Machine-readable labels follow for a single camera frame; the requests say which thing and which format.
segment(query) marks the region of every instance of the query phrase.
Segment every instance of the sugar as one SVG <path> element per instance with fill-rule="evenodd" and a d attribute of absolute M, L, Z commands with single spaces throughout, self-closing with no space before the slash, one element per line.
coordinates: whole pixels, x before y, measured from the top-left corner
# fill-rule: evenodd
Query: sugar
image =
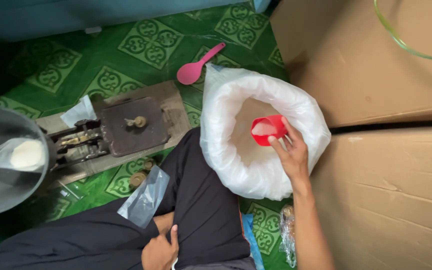
<path fill-rule="evenodd" d="M 257 123 L 251 130 L 251 133 L 256 136 L 273 135 L 277 132 L 278 131 L 276 130 L 276 128 L 271 123 L 265 120 Z"/>

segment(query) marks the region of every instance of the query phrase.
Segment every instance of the small plastic bag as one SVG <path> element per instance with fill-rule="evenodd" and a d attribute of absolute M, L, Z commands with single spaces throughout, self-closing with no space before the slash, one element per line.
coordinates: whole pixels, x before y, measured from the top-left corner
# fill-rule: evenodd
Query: small plastic bag
<path fill-rule="evenodd" d="M 296 266 L 296 246 L 294 242 L 294 209 L 292 205 L 285 205 L 279 214 L 279 231 L 281 244 L 279 251 L 286 253 L 286 262 L 290 267 Z"/>
<path fill-rule="evenodd" d="M 37 139 L 12 138 L 0 145 L 0 168 L 40 172 L 45 163 L 46 151 Z"/>
<path fill-rule="evenodd" d="M 145 181 L 129 196 L 117 213 L 140 228 L 146 228 L 163 199 L 170 176 L 154 166 Z"/>

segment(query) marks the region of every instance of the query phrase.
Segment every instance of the red plastic cup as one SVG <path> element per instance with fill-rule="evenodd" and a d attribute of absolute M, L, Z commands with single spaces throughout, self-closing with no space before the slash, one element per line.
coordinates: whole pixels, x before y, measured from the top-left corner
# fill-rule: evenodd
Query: red plastic cup
<path fill-rule="evenodd" d="M 271 144 L 268 141 L 269 136 L 274 136 L 276 137 L 276 139 L 279 139 L 285 136 L 286 133 L 288 133 L 286 127 L 281 121 L 282 117 L 283 116 L 281 114 L 276 114 L 276 115 L 256 118 L 252 121 L 251 136 L 253 137 L 253 139 L 256 141 L 257 144 L 261 146 L 271 146 Z M 262 135 L 262 136 L 253 134 L 253 129 L 255 125 L 261 121 L 267 121 L 268 124 L 271 124 L 276 129 L 276 133 L 270 135 Z"/>

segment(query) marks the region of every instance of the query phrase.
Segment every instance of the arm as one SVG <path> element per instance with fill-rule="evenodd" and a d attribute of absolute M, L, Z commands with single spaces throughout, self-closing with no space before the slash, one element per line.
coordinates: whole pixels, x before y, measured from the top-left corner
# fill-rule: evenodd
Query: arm
<path fill-rule="evenodd" d="M 297 268 L 334 270 L 333 257 L 321 229 L 309 181 L 308 147 L 301 132 L 291 126 L 285 117 L 282 122 L 291 139 L 290 142 L 286 137 L 283 138 L 286 150 L 275 137 L 269 136 L 268 140 L 278 154 L 293 187 Z"/>

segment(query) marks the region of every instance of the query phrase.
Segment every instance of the large plastic sack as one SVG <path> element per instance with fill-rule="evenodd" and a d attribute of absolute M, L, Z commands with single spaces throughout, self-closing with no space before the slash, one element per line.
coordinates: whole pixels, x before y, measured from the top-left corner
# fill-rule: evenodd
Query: large plastic sack
<path fill-rule="evenodd" d="M 331 140 L 321 109 L 303 89 L 245 69 L 206 65 L 200 145 L 208 165 L 224 186 L 250 198 L 281 200 L 292 193 L 291 182 L 270 146 L 251 137 L 257 117 L 282 114 L 308 145 L 308 168 Z"/>

